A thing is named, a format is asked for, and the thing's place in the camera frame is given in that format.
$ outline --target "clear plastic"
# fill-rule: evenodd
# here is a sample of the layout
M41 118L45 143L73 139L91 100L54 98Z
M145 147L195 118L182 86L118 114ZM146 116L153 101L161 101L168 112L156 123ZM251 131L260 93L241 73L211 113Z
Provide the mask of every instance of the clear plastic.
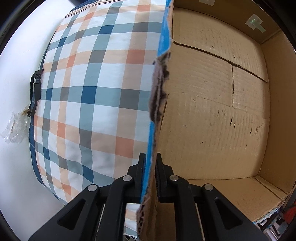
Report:
M1 133L5 142L21 143L29 133L29 118L27 116L28 108L20 113L12 113L6 129Z

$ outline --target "black strap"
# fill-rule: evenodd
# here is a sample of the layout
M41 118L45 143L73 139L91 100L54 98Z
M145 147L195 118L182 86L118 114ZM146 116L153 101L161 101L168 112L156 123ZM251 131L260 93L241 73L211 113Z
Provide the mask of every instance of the black strap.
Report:
M30 107L28 117L35 114L37 102L41 98L41 76L43 69L37 70L31 77L30 83Z

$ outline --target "silver screw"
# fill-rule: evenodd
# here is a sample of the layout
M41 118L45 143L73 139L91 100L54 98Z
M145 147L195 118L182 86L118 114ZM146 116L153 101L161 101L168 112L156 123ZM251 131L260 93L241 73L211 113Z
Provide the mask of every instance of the silver screw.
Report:
M87 190L89 190L90 192L93 192L97 189L97 186L94 184L91 184L87 187Z
M179 179L179 177L177 175L170 175L170 179L172 181L177 181Z
M208 190L208 191L212 191L212 190L214 189L214 187L213 187L212 184L207 183L207 184L205 185L205 189Z
M128 181L132 180L133 178L130 175L125 175L122 179L124 181L128 182Z

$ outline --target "cardboard box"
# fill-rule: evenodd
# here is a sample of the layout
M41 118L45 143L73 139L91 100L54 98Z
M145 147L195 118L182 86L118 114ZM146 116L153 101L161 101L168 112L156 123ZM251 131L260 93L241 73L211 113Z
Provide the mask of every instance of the cardboard box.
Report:
M189 183L213 184L256 223L296 181L296 53L263 10L235 2L174 3L168 98L154 154ZM223 4L248 7L232 16ZM265 33L249 31L250 13L264 19ZM155 240L174 240L173 204L157 203L156 212Z

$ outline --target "plaid bag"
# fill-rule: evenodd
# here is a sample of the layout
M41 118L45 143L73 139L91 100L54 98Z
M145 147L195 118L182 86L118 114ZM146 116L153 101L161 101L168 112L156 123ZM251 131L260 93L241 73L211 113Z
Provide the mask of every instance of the plaid bag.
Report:
M37 179L64 204L126 175L146 152L165 2L88 1L50 41L31 93L29 140ZM137 208L127 206L128 235L136 236Z

